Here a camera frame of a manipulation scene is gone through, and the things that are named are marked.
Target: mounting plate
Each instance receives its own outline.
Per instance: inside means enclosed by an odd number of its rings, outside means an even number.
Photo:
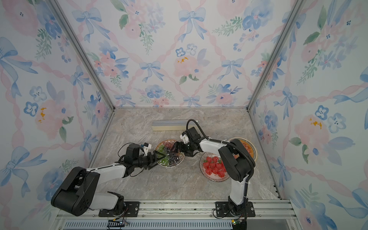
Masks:
[[[225,213],[228,212],[229,210],[229,202],[215,202],[216,205],[216,216],[217,217],[224,217]],[[253,207],[253,203],[248,201],[247,205],[245,206],[245,209],[247,211],[247,217],[255,217],[255,212],[254,212],[254,207]],[[226,214],[225,217],[234,217],[230,212],[228,214]]]
[[[139,211],[139,201],[124,201],[124,205],[128,207],[124,217],[137,217]],[[101,209],[98,213],[99,217],[115,217],[107,209]]]

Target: gray marble surface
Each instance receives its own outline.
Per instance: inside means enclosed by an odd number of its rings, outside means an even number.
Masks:
[[[96,156],[94,167],[111,164],[119,159],[117,151],[127,142],[152,144],[162,140],[179,139],[183,131],[152,131],[152,120],[200,119],[206,135],[215,139],[243,137],[252,142],[257,151],[255,173],[248,187],[249,199],[277,199],[274,183],[264,153],[257,139],[249,115],[245,109],[117,109],[102,147]],[[120,151],[125,154],[126,147]],[[185,157],[180,165],[165,168],[157,165],[144,170],[136,177],[115,179],[101,184],[97,192],[117,192],[125,199],[227,199],[231,179],[223,182],[208,180],[199,169],[203,153]],[[136,175],[141,169],[135,169]]]

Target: enclosure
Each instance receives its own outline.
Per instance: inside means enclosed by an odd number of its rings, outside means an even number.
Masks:
[[[2,0],[1,228],[106,221],[51,206],[70,170],[114,163],[128,142],[180,140],[184,130],[151,122],[194,118],[256,149],[249,229],[367,229],[367,10],[364,0]],[[132,229],[229,223],[212,209],[231,179],[207,179],[202,155],[97,191],[141,202]]]

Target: pink flower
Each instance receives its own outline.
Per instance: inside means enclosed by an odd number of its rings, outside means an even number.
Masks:
[[[314,217],[314,215],[306,208],[301,208],[299,210],[298,220],[302,225],[303,230],[322,230],[316,217]]]
[[[267,144],[269,144],[271,142],[271,132],[267,129],[265,125],[263,125],[262,127],[262,132]]]
[[[231,96],[231,94],[229,93],[220,93],[219,95],[217,95],[216,101],[221,105],[228,105],[233,102],[233,96]]]
[[[110,57],[109,53],[107,53],[106,55],[103,53],[100,53],[100,56],[101,56],[101,63],[108,64],[108,65],[115,64],[115,60]]]
[[[201,69],[198,66],[197,59],[194,57],[181,57],[177,58],[174,62],[174,75],[177,77],[188,76],[189,74],[193,74],[198,77],[199,73],[201,73]]]
[[[103,118],[106,112],[106,105],[103,102],[98,102],[95,108],[95,114],[97,118]]]
[[[328,156],[324,151],[324,146],[330,139],[326,125],[315,116],[308,115],[300,124],[295,125],[295,133],[300,137],[301,143],[308,146],[304,152],[309,155],[308,161],[312,163],[318,161],[319,164],[323,164],[322,158]]]
[[[301,52],[301,59],[304,62],[308,62],[316,56],[318,52],[318,45],[315,42],[309,43],[307,46],[304,47],[303,51]]]
[[[31,4],[23,0],[3,0],[3,7],[14,29],[24,36],[37,36],[38,19]]]
[[[141,28],[137,22],[129,22],[125,25],[125,32],[127,33],[128,38],[137,39],[141,34]]]
[[[160,107],[162,107],[164,105],[168,105],[169,104],[169,99],[161,97],[159,99],[153,100],[153,104],[154,105],[159,105]]]
[[[47,134],[49,140],[55,139],[59,129],[63,126],[63,119],[69,121],[71,112],[64,102],[56,104],[54,100],[46,100],[39,107],[36,115],[37,128]]]
[[[266,61],[261,61],[261,63],[260,63],[257,67],[258,67],[258,68],[259,68],[259,67],[264,68],[266,65],[267,65],[267,62],[266,62]]]
[[[111,77],[116,77],[116,75],[119,73],[119,69],[115,66],[108,66],[105,68],[105,70],[103,71],[103,74],[105,76],[111,76]]]
[[[101,65],[101,62],[100,62],[100,61],[95,61],[95,66],[96,66],[96,67],[101,67],[101,68],[102,68],[102,65]]]
[[[242,13],[248,5],[248,0],[240,1],[218,1],[217,11],[226,19],[232,19],[235,15]]]

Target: fruit plate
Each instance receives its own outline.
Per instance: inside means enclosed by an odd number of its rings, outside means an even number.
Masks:
[[[253,158],[254,161],[257,160],[258,152],[257,152],[257,149],[252,144],[252,142],[242,137],[234,137],[234,138],[231,138],[229,141],[232,141],[234,139],[238,139],[243,144],[243,146],[248,151],[249,155]]]
[[[165,147],[167,149],[171,149],[174,146],[175,142],[177,142],[177,140],[175,139],[163,140],[156,146],[155,150],[160,153],[165,153]],[[167,156],[164,159],[159,160],[157,163],[162,167],[172,168],[174,166],[179,165],[183,161],[184,157],[185,155],[182,152],[171,153],[170,156]]]
[[[201,172],[203,173],[205,177],[207,177],[207,179],[215,181],[215,182],[222,182],[222,181],[227,180],[230,176],[226,172],[225,167],[223,164],[221,164],[221,162],[222,161],[221,161],[220,156],[210,153],[210,152],[205,152],[203,153],[199,161],[199,167],[201,169]]]

